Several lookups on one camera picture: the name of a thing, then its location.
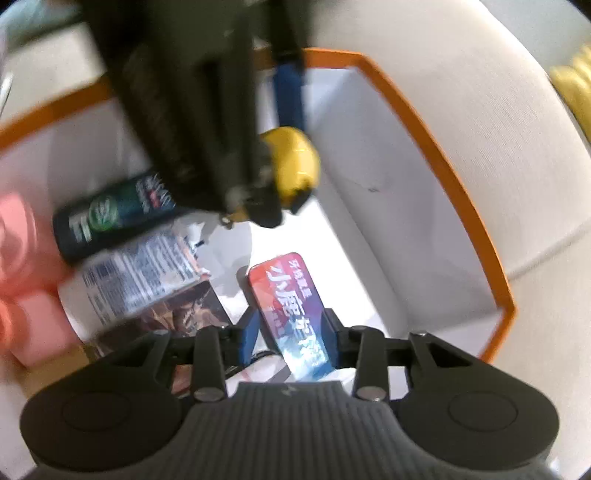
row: bottle label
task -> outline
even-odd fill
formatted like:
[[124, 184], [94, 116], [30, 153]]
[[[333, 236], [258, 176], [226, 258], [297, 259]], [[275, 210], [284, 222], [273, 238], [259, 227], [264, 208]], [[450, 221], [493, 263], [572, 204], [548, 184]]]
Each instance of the bottle label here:
[[160, 176], [145, 175], [92, 200], [88, 208], [70, 215], [76, 242], [86, 244], [99, 232], [129, 228], [176, 207]]
[[104, 252], [60, 286], [60, 299], [81, 340], [178, 290], [207, 280], [201, 250], [168, 226], [120, 249]]
[[98, 232], [110, 230], [117, 225], [118, 219], [117, 200], [112, 196], [99, 197], [90, 204], [88, 223], [93, 230]]

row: metal screw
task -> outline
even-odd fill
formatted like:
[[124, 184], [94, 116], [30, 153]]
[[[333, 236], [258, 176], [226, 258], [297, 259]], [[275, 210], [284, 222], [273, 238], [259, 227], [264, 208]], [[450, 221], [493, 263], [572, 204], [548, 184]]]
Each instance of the metal screw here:
[[356, 395], [361, 400], [381, 401], [386, 398], [386, 391], [381, 387], [361, 387], [358, 388]]
[[215, 387], [203, 387], [193, 393], [195, 400], [202, 402], [220, 401], [225, 394], [222, 390]]

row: yellow object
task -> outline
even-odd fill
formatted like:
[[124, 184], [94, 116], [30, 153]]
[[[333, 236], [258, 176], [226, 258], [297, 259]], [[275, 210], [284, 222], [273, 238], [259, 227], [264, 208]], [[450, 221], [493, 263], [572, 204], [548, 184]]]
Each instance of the yellow object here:
[[[318, 186], [320, 157], [310, 139], [297, 128], [275, 128], [263, 133], [261, 138], [271, 149], [281, 207], [289, 209], [298, 192], [313, 190]], [[248, 214], [240, 208], [229, 219], [243, 222], [248, 220]]]
[[75, 347], [62, 356], [19, 374], [18, 382], [25, 395], [30, 398], [48, 385], [61, 380], [89, 364], [84, 349]]
[[572, 66], [550, 69], [550, 80], [591, 141], [591, 47], [583, 45]]

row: beige cushion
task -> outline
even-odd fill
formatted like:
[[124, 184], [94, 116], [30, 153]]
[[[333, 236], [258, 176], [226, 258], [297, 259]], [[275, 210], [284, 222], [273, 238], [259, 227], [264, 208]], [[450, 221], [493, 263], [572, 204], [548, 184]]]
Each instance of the beige cushion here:
[[542, 68], [480, 2], [316, 8], [316, 44], [370, 55], [418, 110], [510, 276], [591, 218], [586, 147]]

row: gray gripper base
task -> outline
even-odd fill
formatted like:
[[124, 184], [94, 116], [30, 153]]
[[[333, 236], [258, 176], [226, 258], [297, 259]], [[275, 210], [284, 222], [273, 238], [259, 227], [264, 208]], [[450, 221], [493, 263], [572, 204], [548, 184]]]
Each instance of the gray gripper base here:
[[28, 476], [30, 480], [75, 478], [556, 479], [542, 463], [507, 472], [473, 472], [443, 463], [405, 435], [386, 404], [352, 398], [338, 382], [243, 383], [230, 399], [194, 406], [177, 435], [139, 463], [102, 473], [42, 465]]

